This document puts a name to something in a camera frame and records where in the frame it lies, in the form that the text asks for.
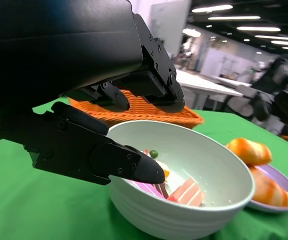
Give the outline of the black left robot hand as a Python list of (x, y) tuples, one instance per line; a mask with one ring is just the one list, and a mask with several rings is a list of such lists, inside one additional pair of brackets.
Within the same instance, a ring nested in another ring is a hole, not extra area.
[(163, 44), (129, 1), (0, 0), (0, 140), (23, 145), (35, 169), (100, 185), (112, 175), (162, 183), (153, 159), (58, 101), (124, 112), (123, 90), (167, 113), (185, 106)]

